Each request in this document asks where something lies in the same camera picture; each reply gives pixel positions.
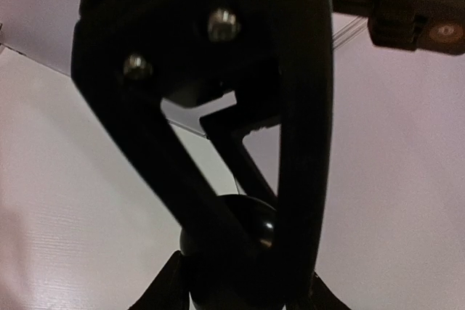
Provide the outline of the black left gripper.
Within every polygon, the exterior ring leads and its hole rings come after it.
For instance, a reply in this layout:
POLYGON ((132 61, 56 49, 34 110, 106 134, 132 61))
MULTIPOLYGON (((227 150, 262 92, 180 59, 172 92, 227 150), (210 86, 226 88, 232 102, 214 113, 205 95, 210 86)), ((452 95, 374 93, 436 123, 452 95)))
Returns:
POLYGON ((233 90, 327 95, 327 0, 81 0, 71 77, 197 107, 233 90))

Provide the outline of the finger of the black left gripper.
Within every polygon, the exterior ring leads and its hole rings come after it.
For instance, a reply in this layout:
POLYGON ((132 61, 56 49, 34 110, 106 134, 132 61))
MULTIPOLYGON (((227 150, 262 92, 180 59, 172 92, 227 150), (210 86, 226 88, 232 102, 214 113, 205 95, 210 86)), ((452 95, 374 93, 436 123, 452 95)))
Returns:
POLYGON ((333 116, 331 0, 277 0, 282 70, 275 253, 287 288, 308 288, 326 201, 333 116))
POLYGON ((166 120, 153 78, 136 82, 102 68, 77 67, 71 78, 119 150, 194 241, 215 252, 254 251, 166 120))

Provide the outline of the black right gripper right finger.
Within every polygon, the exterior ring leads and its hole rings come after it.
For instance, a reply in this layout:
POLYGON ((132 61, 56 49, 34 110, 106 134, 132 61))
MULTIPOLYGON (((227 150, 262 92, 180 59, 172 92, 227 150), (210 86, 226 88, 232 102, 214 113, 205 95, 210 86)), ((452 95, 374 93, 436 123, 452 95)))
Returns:
POLYGON ((306 298, 286 304, 287 310, 349 310, 315 272, 312 285, 306 298))

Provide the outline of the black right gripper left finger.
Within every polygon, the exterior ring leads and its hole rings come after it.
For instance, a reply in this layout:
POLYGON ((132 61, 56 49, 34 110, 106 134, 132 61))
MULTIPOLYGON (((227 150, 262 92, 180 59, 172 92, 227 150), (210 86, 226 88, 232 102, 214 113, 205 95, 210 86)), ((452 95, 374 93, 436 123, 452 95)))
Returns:
POLYGON ((181 310, 190 308, 185 258, 175 251, 145 292, 129 310, 181 310))

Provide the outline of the black oval charging case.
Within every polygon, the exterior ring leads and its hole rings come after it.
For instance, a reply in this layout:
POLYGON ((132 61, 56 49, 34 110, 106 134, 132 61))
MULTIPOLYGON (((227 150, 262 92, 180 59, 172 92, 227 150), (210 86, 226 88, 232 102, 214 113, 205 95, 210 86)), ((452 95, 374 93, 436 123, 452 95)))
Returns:
POLYGON ((248 245, 205 248, 186 231, 180 249, 186 260, 186 280, 195 309, 283 309, 283 296, 272 285, 274 267, 268 252, 274 240, 276 210, 245 195, 223 195, 225 205, 248 238, 248 245))

